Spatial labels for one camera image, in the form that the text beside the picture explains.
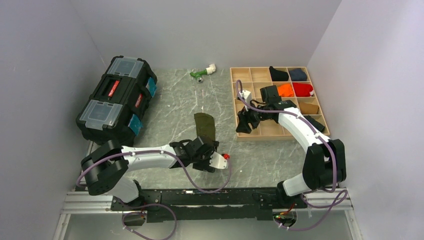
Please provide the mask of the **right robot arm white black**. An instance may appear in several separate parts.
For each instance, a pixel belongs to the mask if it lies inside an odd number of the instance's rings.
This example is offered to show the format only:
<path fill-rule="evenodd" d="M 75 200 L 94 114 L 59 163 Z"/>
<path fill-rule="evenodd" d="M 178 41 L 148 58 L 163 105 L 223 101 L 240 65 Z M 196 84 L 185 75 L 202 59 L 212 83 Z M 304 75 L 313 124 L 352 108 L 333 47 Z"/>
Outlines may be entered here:
<path fill-rule="evenodd" d="M 276 203 L 289 207 L 295 196 L 330 187 L 347 178 L 345 145 L 339 139 L 330 139 L 318 130 L 291 100 L 282 100 L 275 85 L 261 89 L 262 105 L 254 105 L 250 91 L 242 82 L 235 83 L 237 100 L 244 107 L 237 113 L 237 133 L 250 134 L 261 122 L 273 120 L 288 130 L 305 151 L 301 173 L 277 185 Z"/>

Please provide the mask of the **olive green underwear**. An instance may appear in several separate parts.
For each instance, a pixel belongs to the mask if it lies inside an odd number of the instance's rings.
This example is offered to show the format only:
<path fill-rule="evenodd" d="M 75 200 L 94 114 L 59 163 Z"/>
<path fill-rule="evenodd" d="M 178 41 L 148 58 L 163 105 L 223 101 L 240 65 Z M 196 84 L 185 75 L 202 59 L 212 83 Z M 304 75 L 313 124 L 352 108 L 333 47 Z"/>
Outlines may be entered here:
<path fill-rule="evenodd" d="M 217 148 L 219 143 L 216 141 L 214 117 L 204 112 L 197 112 L 194 114 L 194 122 L 197 136 L 196 144 Z"/>

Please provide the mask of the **wooden compartment tray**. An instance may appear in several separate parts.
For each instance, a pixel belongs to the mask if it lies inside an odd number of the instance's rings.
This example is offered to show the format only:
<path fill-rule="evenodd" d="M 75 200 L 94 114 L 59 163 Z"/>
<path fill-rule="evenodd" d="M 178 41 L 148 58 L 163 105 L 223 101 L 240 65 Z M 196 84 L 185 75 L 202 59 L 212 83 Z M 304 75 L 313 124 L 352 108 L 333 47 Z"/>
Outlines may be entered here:
<path fill-rule="evenodd" d="M 305 67 L 232 67 L 238 141 L 294 139 L 295 126 L 330 135 Z"/>

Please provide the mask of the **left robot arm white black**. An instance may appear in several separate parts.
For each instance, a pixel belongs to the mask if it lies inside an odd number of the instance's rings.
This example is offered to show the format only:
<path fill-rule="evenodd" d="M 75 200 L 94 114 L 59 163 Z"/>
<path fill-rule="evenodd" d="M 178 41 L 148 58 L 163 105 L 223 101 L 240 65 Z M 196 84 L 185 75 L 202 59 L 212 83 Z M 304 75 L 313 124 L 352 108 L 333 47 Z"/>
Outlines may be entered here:
<path fill-rule="evenodd" d="M 227 169 L 228 157 L 218 153 L 219 142 L 207 136 L 174 141 L 158 147 L 130 147 L 109 140 L 81 161 L 85 187 L 91 196 L 105 193 L 121 199 L 131 210 L 144 203 L 140 184 L 124 177 L 125 173 L 144 169 L 174 169 L 192 165 L 199 171 L 213 173 Z"/>

